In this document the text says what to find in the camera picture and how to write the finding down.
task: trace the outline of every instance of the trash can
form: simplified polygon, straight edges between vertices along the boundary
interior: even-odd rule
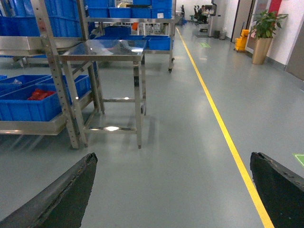
[[[224,40],[226,38],[227,32],[226,31],[222,31],[219,33],[219,39]]]
[[[214,35],[213,35],[213,38],[214,38],[214,39],[218,39],[218,38],[219,38],[219,33],[220,33],[220,31],[215,30],[215,31],[214,31]]]

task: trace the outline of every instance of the red item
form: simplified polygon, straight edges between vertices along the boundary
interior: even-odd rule
[[[41,101],[44,98],[53,95],[54,91],[44,91],[42,89],[35,89],[32,96],[28,98],[29,101]]]
[[[281,2],[282,2],[282,0],[271,0],[268,12],[276,11],[276,14],[277,14],[280,9]]]

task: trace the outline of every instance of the doorway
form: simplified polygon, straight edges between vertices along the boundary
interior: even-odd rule
[[[233,25],[231,42],[234,42],[241,34],[242,29],[248,29],[256,0],[239,0],[236,18]]]

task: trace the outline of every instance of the metal table leg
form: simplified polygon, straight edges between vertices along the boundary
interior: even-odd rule
[[[98,89],[97,81],[98,78],[98,69],[97,69],[97,63],[93,62],[93,64],[88,68],[89,76],[90,76],[90,83],[91,83],[91,90],[93,93],[93,101],[94,101],[94,107],[98,111],[102,111],[103,114],[105,114],[105,106],[103,103],[103,97],[101,89]]]
[[[146,67],[145,67],[145,56],[142,57],[141,62],[141,70],[142,70],[142,100],[143,100],[143,113],[146,115]]]
[[[86,139],[86,134],[85,134],[85,123],[84,123],[84,119],[81,113],[81,106],[79,103],[79,97],[77,94],[77,90],[76,90],[76,86],[75,86],[75,81],[74,81],[74,76],[73,76],[73,70],[71,67],[71,63],[70,62],[63,62],[63,69],[65,71],[66,74],[66,81],[68,84],[68,88],[70,91],[70,96],[72,98],[72,102],[73,102],[73,106],[74,106],[74,111],[75,111],[75,116],[76,116],[76,120],[77,120],[77,124],[78,124],[78,128],[79,128],[79,133],[80,133],[80,137],[81,137],[81,141],[84,143],[84,145],[87,147],[87,139]]]
[[[172,72],[172,68],[173,68],[173,61],[174,61],[174,57],[173,57],[173,40],[174,40],[174,23],[170,23],[170,55],[169,55],[169,72]]]
[[[139,62],[133,62],[134,76],[134,99],[135,99],[135,118],[136,118],[136,135],[138,149],[142,147],[142,115],[141,115],[141,97],[139,88]]]

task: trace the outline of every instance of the yellow floor line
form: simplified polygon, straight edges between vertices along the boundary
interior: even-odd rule
[[[241,174],[241,176],[242,176],[242,178],[244,180],[244,183],[245,183],[245,185],[246,185],[246,187],[248,189],[248,192],[249,192],[249,194],[251,196],[251,199],[252,199],[252,201],[253,201],[253,203],[254,203],[254,205],[256,207],[256,210],[257,210],[258,214],[260,215],[262,223],[263,223],[263,225],[264,225],[265,228],[274,228],[274,225],[272,224],[272,221],[270,220],[270,217],[269,217],[269,215],[268,215],[268,213],[267,213],[267,211],[266,211],[266,209],[265,209],[265,207],[264,207],[264,205],[262,203],[262,200],[260,199],[260,197],[258,195],[258,192],[257,192],[257,190],[256,190],[256,188],[255,188],[255,186],[254,186],[254,184],[253,184],[253,182],[252,182],[252,180],[251,180],[251,178],[250,178],[250,176],[249,176],[246,168],[245,168],[245,165],[244,165],[241,157],[239,156],[238,151],[237,151],[237,149],[236,149],[236,147],[235,147],[235,145],[234,145],[234,143],[233,143],[233,141],[232,141],[232,139],[230,137],[230,134],[229,134],[229,132],[228,132],[228,130],[227,130],[225,124],[224,124],[224,121],[222,120],[222,118],[221,118],[221,116],[219,114],[219,111],[218,111],[217,107],[215,106],[215,104],[213,102],[213,99],[212,99],[212,97],[211,97],[211,95],[210,95],[210,93],[209,93],[209,91],[208,91],[208,89],[206,87],[206,84],[204,83],[204,81],[203,81],[203,79],[202,79],[202,77],[200,75],[200,72],[199,72],[198,68],[196,67],[196,64],[195,64],[195,62],[194,62],[194,60],[193,60],[193,58],[192,58],[192,56],[191,56],[191,54],[190,54],[190,52],[189,52],[189,50],[187,48],[187,45],[186,45],[183,37],[181,36],[181,33],[180,33],[179,29],[178,28],[176,28],[176,29],[177,29],[178,34],[180,35],[180,38],[182,40],[182,43],[184,44],[184,47],[185,47],[185,49],[186,49],[186,51],[188,53],[188,56],[189,56],[189,58],[191,60],[191,63],[193,65],[194,69],[195,69],[195,72],[196,72],[196,74],[197,74],[197,76],[199,78],[201,86],[203,87],[203,89],[205,91],[205,94],[206,94],[206,96],[208,98],[208,101],[209,101],[209,103],[211,105],[213,113],[214,113],[214,115],[215,115],[215,117],[216,117],[216,119],[218,121],[218,124],[219,124],[219,126],[220,126],[220,128],[221,128],[221,130],[223,132],[223,135],[224,135],[224,137],[226,139],[228,147],[229,147],[229,149],[230,149],[230,151],[232,153],[234,161],[237,164],[238,170],[239,170],[239,172],[240,172],[240,174]]]

